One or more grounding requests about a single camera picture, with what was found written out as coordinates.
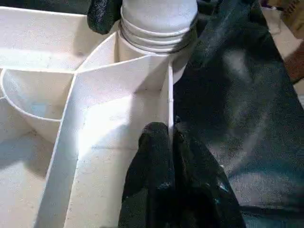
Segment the black glove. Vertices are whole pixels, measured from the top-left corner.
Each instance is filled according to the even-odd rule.
[[[91,30],[107,34],[113,24],[120,19],[122,0],[92,0],[87,13],[87,23]]]
[[[167,126],[147,125],[128,169],[123,189],[120,228],[172,228],[175,177]]]
[[[174,167],[180,224],[185,228],[246,227],[227,176],[195,125],[175,125]]]

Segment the white cylinder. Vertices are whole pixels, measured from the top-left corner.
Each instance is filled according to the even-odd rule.
[[[197,10],[195,0],[123,0],[122,34],[140,49],[176,52],[193,40]]]

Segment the compartment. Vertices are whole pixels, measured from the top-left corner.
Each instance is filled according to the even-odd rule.
[[[85,15],[0,7],[0,68],[76,70],[108,35]]]
[[[33,226],[53,144],[0,98],[0,227]]]
[[[116,227],[142,129],[172,117],[172,68],[158,57],[78,73],[35,227]]]
[[[9,104],[42,137],[55,142],[71,73],[3,70],[0,86]]]
[[[120,31],[116,31],[102,42],[79,67],[79,71],[139,58],[149,53],[131,46]]]

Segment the white plastic tray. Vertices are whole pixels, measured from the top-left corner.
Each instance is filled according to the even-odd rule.
[[[150,122],[173,125],[169,56],[86,16],[0,7],[0,227],[115,227]]]

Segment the gloved hand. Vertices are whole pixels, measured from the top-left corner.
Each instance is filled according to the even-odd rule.
[[[181,227],[244,228],[227,176],[202,135],[195,125],[175,125],[173,154]]]
[[[148,124],[125,178],[120,228],[173,228],[175,177],[167,126]]]
[[[107,34],[113,24],[120,19],[122,0],[92,0],[87,13],[87,23],[91,30]]]

